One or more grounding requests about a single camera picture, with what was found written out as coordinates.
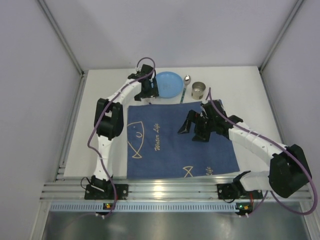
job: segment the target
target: aluminum frame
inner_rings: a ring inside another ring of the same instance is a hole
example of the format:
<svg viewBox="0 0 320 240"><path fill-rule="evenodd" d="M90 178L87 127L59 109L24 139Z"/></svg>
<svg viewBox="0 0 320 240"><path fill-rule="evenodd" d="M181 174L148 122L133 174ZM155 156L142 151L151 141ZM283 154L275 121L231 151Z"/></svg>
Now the aluminum frame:
<svg viewBox="0 0 320 240"><path fill-rule="evenodd" d="M75 68L81 74L81 79L79 81L79 86L77 89L76 97L74 99L72 112L69 117L69 124L65 133L65 138L63 140L63 144L61 147L61 153L59 160L56 164L56 168L54 169L52 182L47 182L44 187L40 198L40 204L38 209L38 214L33 226L32 234L30 239L41 239L43 235L43 231L46 224L46 219L48 217L48 213L51 207L51 202L54 201L72 201L77 202L81 201L84 197L84 189L80 186L81 178L70 178L64 177L64 169L66 163L66 157L68 156L68 152L70 149L71 139L75 127L75 122L77 119L83 90L85 87L85 82L87 79L87 74L83 71L80 66L78 60L73 54L72 49L70 48L67 40L65 39L62 31L60 30L54 16L52 15L50 9L48 8L45 0L36 0L39 4L40 9L47 17L49 23L51 24L54 32L59 38L61 44L63 45L65 51L68 56L72 60ZM281 40L283 39L285 33L290 27L292 21L295 16L301 9L305 0L297 0L287 17L283 27L281 28L278 36L273 42L270 50L268 51L266 57L262 65L259 67L260 75L262 82L265 87L265 91L268 96L268 100L271 105L272 113L275 118L275 122L277 124L277 128L281 137L281 140L284 140L283 131L279 125L279 121L277 115L274 112L274 104L270 98L270 94L265 85L265 79L263 76L263 71L267 66L268 62L272 58L273 54L277 50ZM129 189L131 192L129 193L128 200L131 202L167 202L167 201L181 201L181 202L207 202L208 200L212 202L220 203L221 200L218 199L218 193L215 187L217 183L229 183L232 180L232 176L214 176L213 178L189 178L189 179L175 179L175 180L127 180L127 179L119 179L115 178L116 183L127 183L129 184ZM275 200L268 195L266 202L274 202ZM300 189L292 198L283 199L284 202L300 202L301 209L306 211L311 207L311 195L307 186ZM320 238L320 219L317 213L308 215L304 217L305 223L307 225L307 229L309 230L310 236L312 240L316 240Z"/></svg>

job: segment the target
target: metal profile bar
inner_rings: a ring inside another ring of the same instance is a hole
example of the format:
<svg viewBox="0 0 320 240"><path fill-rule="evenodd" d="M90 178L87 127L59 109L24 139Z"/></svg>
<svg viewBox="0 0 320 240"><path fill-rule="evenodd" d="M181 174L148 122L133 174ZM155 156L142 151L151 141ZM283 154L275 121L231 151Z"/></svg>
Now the metal profile bar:
<svg viewBox="0 0 320 240"><path fill-rule="evenodd" d="M270 93L270 90L269 90L268 85L266 83L266 80L265 80L263 72L260 72L260 77L261 77L262 84L263 84L263 87L264 87L264 90L265 90L265 93L266 93L266 97L267 97L268 102L269 102L270 107L271 107L272 115L273 115L273 118L274 118L274 121L275 121L276 128L277 128L277 130L279 132L279 136L280 136L281 142L282 143L287 143L288 141L286 141L285 132L284 132L284 130L283 130L281 124L280 124L279 116L278 116L278 114L276 112L276 104L272 100L271 93Z"/></svg>
<svg viewBox="0 0 320 240"><path fill-rule="evenodd" d="M76 94L74 96L74 100L73 100L73 103L72 103L72 109L70 111L70 114L69 114L69 117L68 117L68 121L67 121L68 125L67 125L67 128L65 130L64 139L63 139L63 141L61 143L60 150L59 150L60 154L59 154L59 157L58 157L57 164L56 164L56 166L54 168L54 172L53 172L52 177L51 177L51 179L53 181L55 181L57 179L57 175L59 175L59 174L61 175L62 174L62 176L63 176L63 174L64 174L64 170L62 170L61 166L64 166L62 164L64 162L64 159L66 158L66 154L67 154L67 151L68 151L69 146L70 146L70 139L71 139L71 135L72 135L72 132L73 132L73 129L74 129L74 125L75 125L75 121L76 121L76 117L77 117L80 101L81 101L81 98L82 98L82 94L83 94L83 91L84 91L84 88L85 88L86 79L87 79L87 75L86 74L80 78L79 85L77 87L77 91L76 91Z"/></svg>
<svg viewBox="0 0 320 240"><path fill-rule="evenodd" d="M311 202L300 202L300 207L302 212L306 212L311 209ZM320 239L320 218L315 211L313 214L304 216L306 228L310 234L311 240L319 240Z"/></svg>
<svg viewBox="0 0 320 240"><path fill-rule="evenodd" d="M45 0L36 0L37 3L39 4L41 10L43 11L44 15L47 17L47 19L49 20L49 23L51 24L55 34L57 35L57 37L59 38L60 42L62 43L64 49L66 50L68 56L70 57L71 61L73 62L76 70L78 71L78 73L80 75L84 74L84 71L82 70L78 60L76 59L74 53L72 52L65 36L63 35L62 31L60 30L54 16L52 15L50 9L48 8Z"/></svg>
<svg viewBox="0 0 320 240"><path fill-rule="evenodd" d="M32 228L32 232L30 235L30 240L39 240L42 239L48 213L50 210L51 203L50 202L40 202L38 213L36 215L36 219Z"/></svg>
<svg viewBox="0 0 320 240"><path fill-rule="evenodd" d="M269 49L266 57L264 58L261 66L259 67L260 72L262 73L264 71L264 69L266 68L268 62L270 61L271 57L274 55L274 53L276 52L281 40L283 39L284 35L286 34L288 28L290 27L291 23L293 22L294 18L296 17L297 13L299 12L299 10L301 9L303 3L305 2L305 0L297 0L289 14L289 16L287 17L284 25L282 26L280 32L278 33L275 41L273 42L271 48Z"/></svg>
<svg viewBox="0 0 320 240"><path fill-rule="evenodd" d="M41 201L83 201L85 190L80 186L80 180L65 179L65 181L48 182L44 185ZM232 177L217 176L213 178L164 179L164 180L128 180L114 179L116 184L129 184L126 203L131 202L212 202L223 203L218 198L218 183L229 183ZM302 187L283 202L312 201L307 186ZM248 199L237 199L237 203L247 202ZM275 202L269 194L267 202Z"/></svg>
<svg viewBox="0 0 320 240"><path fill-rule="evenodd" d="M87 76L88 76L88 73L84 73L84 75L81 79L77 94L76 94L75 101L73 103L70 121L68 122L69 124L68 124L67 134L65 137L65 142L63 144L64 149L63 149L62 155L60 156L60 160L59 160L60 165L65 164L66 157L67 157L69 150L70 150L72 135L73 135L73 132L75 129L76 121L77 121L81 99L82 99L82 96L83 96L83 93L85 90Z"/></svg>

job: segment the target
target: white wall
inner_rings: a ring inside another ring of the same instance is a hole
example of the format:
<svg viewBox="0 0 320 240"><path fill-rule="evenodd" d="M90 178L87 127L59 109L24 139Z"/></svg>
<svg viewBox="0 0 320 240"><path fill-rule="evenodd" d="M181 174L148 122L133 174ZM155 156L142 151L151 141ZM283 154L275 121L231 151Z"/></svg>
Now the white wall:
<svg viewBox="0 0 320 240"><path fill-rule="evenodd" d="M84 69L260 65L295 0L46 0Z"/></svg>
<svg viewBox="0 0 320 240"><path fill-rule="evenodd" d="M286 143L300 145L320 194L320 1L305 1L264 71Z"/></svg>
<svg viewBox="0 0 320 240"><path fill-rule="evenodd" d="M28 239L79 75L35 0L0 1L0 239Z"/></svg>

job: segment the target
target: blue cloth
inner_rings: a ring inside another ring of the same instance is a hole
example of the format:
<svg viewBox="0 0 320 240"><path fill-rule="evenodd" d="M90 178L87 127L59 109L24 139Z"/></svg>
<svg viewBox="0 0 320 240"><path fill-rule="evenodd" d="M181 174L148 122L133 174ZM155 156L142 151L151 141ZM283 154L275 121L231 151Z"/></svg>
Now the blue cloth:
<svg viewBox="0 0 320 240"><path fill-rule="evenodd" d="M200 102L129 106L127 178L165 179L227 174L239 171L232 142L214 132L209 142L177 134L189 110Z"/></svg>

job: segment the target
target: metal floor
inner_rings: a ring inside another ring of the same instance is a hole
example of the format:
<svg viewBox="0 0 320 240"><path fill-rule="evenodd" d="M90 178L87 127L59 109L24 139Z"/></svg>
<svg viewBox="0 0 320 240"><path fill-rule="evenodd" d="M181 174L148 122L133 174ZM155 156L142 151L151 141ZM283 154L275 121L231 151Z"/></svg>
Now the metal floor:
<svg viewBox="0 0 320 240"><path fill-rule="evenodd" d="M301 211L298 203L287 203ZM251 217L234 213L114 213L103 220L84 213L50 212L43 240L309 240L303 216L267 202Z"/></svg>

